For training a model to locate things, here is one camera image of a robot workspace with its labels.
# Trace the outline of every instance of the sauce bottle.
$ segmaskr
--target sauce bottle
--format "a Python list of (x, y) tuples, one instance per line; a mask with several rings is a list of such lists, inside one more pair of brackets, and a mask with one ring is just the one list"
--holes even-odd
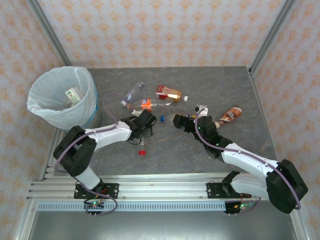
[(157, 99), (172, 99), (176, 103), (178, 103), (181, 99), (183, 99), (185, 102), (188, 100), (188, 96), (182, 95), (181, 91), (164, 85), (158, 85), (155, 91), (155, 97)]
[(233, 108), (229, 109), (225, 114), (223, 114), (223, 116), (219, 118), (219, 120), (216, 121), (214, 124), (218, 129), (221, 125), (235, 120), (241, 114), (242, 114), (242, 110), (239, 107), (234, 106)]

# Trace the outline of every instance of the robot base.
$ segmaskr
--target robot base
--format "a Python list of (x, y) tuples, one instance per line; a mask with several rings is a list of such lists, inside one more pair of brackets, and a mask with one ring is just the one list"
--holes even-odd
[[(224, 189), (225, 185), (222, 182), (209, 182), (206, 184), (206, 193), (208, 195), (208, 199), (240, 199), (241, 194), (231, 190), (230, 187), (229, 192), (227, 193)], [(242, 195), (243, 199), (248, 199), (251, 197), (250, 194)]]
[[(103, 183), (101, 194), (110, 196), (114, 199), (118, 198), (119, 184), (118, 183)], [(74, 199), (103, 199), (103, 196), (97, 196), (86, 191), (80, 184), (75, 184)]]

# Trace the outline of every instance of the brown bottle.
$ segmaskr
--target brown bottle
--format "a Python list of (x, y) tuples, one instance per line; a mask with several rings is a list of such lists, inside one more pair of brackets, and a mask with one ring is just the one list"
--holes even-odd
[(242, 114), (242, 110), (239, 107), (234, 106), (233, 108), (229, 109), (225, 114), (223, 114), (223, 116), (218, 121), (216, 121), (214, 124), (215, 124), (216, 128), (218, 129), (221, 125), (235, 120), (241, 114)]

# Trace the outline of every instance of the gray table surface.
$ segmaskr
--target gray table surface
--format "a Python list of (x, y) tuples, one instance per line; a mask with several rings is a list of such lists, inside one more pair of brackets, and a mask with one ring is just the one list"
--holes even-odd
[[(187, 102), (167, 110), (153, 111), (156, 117), (171, 113), (195, 114), (198, 104), (208, 106), (213, 120), (238, 106), (242, 115), (218, 129), (219, 134), (244, 149), (269, 159), (276, 159), (247, 68), (232, 67), (152, 67), (89, 69), (98, 92), (102, 126), (113, 124), (105, 105), (120, 120), (130, 111), (121, 106), (119, 96), (126, 94), (138, 81), (146, 85), (142, 98), (155, 98), (159, 84), (180, 90)], [(138, 155), (139, 145), (117, 142), (97, 150), (90, 166), (98, 175), (178, 174), (230, 172), (240, 169), (212, 159), (191, 133), (176, 129), (172, 123), (153, 127), (154, 135), (145, 139), (146, 156)]]

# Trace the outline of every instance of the white bottle cap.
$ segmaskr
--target white bottle cap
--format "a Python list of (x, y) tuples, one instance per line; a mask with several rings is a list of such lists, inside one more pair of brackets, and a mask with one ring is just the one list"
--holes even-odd
[(127, 103), (123, 100), (123, 101), (121, 101), (121, 105), (125, 107), (125, 106), (127, 106)]

